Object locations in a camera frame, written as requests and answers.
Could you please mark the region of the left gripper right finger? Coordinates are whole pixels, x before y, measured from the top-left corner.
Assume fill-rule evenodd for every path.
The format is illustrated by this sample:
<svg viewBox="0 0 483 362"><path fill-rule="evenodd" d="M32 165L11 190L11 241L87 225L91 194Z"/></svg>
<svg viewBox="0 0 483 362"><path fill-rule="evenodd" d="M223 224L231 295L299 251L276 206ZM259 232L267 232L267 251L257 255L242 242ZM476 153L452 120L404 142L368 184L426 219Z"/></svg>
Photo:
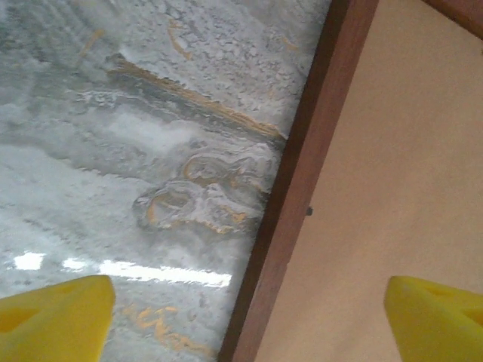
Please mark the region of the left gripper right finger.
<svg viewBox="0 0 483 362"><path fill-rule="evenodd" d="M393 276L384 308L401 362L483 362L483 294Z"/></svg>

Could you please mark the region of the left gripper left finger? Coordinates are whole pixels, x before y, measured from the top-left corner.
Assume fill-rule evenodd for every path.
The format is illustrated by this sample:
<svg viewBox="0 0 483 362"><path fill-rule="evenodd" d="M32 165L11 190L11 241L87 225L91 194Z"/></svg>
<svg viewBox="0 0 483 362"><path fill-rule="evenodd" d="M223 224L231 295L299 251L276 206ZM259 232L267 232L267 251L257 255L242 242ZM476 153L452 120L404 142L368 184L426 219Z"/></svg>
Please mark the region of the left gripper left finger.
<svg viewBox="0 0 483 362"><path fill-rule="evenodd" d="M0 299L0 362L100 362L115 291L92 275Z"/></svg>

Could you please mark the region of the brown fibreboard backing board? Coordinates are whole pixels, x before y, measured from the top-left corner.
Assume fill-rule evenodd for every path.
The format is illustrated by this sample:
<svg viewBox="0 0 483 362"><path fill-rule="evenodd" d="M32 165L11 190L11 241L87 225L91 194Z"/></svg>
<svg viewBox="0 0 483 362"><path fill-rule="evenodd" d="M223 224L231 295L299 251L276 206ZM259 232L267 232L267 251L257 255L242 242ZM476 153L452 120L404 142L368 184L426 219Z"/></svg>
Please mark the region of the brown fibreboard backing board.
<svg viewBox="0 0 483 362"><path fill-rule="evenodd" d="M387 280L483 293L483 41L380 0L256 362L399 362Z"/></svg>

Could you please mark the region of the brown wooden picture frame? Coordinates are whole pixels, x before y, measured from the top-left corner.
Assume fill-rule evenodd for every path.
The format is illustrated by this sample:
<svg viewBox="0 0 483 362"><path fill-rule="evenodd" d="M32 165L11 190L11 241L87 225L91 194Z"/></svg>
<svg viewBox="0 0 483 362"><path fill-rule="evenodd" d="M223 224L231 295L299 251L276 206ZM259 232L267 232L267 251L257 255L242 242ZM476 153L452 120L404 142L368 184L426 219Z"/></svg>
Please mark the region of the brown wooden picture frame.
<svg viewBox="0 0 483 362"><path fill-rule="evenodd" d="M333 0L217 362L256 362L380 0ZM483 0L423 0L483 41Z"/></svg>

